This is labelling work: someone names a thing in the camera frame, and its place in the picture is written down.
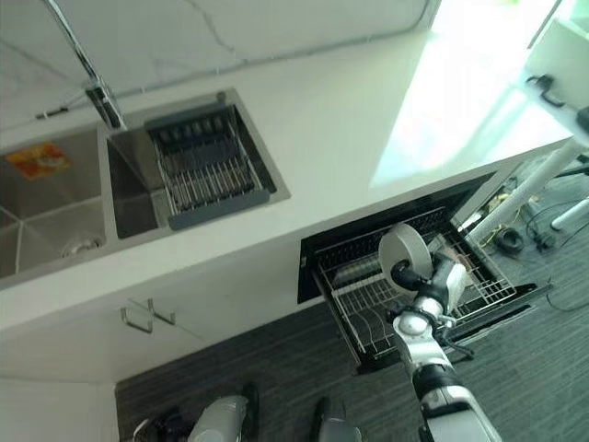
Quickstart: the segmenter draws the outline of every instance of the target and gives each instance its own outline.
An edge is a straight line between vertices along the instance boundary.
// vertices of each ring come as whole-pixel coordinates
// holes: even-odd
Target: white table leg
[[[499,207],[487,215],[468,237],[477,243],[484,240],[499,224],[509,221],[519,207],[527,203],[532,195],[542,189],[586,149],[587,147],[571,138],[563,147],[552,153]]]
[[[561,216],[554,218],[550,223],[550,226],[555,230],[561,230],[567,222],[583,216],[584,214],[589,214],[589,197],[567,210]]]

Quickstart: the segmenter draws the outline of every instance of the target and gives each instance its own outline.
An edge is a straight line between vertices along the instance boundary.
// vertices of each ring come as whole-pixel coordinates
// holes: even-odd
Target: cabinet handle
[[[123,324],[128,325],[129,327],[133,327],[134,329],[140,332],[151,334],[154,331],[154,323],[151,320],[147,321],[146,327],[144,325],[139,325],[135,324],[134,322],[131,322],[129,318],[127,318],[127,308],[125,307],[121,308],[121,319]]]
[[[154,308],[154,299],[151,297],[147,299],[147,308],[149,308],[149,312],[159,320],[167,322],[169,325],[176,325],[176,313],[172,311],[169,314],[169,318],[166,318],[164,315],[157,313],[156,309]]]

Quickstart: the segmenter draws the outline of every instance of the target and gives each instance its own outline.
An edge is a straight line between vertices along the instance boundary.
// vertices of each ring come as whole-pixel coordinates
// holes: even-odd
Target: drain strainer
[[[71,239],[62,249],[61,257],[77,255],[88,250],[97,249],[102,245],[100,237],[83,237]]]

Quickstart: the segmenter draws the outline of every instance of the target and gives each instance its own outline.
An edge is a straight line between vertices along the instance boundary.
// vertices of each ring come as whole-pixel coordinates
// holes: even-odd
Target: gray carpet
[[[583,198],[589,177],[552,181],[543,207]],[[566,207],[538,218],[542,227]],[[589,300],[589,227],[559,245],[585,219],[556,234],[557,248],[539,254],[531,240],[518,260],[490,253],[515,284],[548,280],[553,303]],[[514,224],[524,232],[520,217]],[[456,370],[504,440],[589,440],[589,308],[564,313],[545,298],[517,320],[472,343],[476,359]],[[352,358],[325,305],[219,343],[127,379],[117,386],[122,440],[145,417],[183,404],[196,418],[216,397],[246,380],[260,388],[260,441],[307,440],[322,395],[344,401],[348,419],[368,440],[418,440],[418,403],[401,365],[355,377]]]

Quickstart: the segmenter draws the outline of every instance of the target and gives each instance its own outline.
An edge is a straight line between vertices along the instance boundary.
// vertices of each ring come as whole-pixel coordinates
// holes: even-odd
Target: wire rack
[[[452,312],[458,322],[516,294],[489,256],[456,232],[446,220],[443,207],[401,222],[416,228],[431,252],[443,250],[467,268],[467,287]],[[380,270],[378,241],[390,227],[331,246],[323,250],[318,261],[321,276],[356,346],[372,357],[395,348],[387,312],[407,302]]]
[[[173,215],[262,188],[228,109],[160,128],[152,139]]]

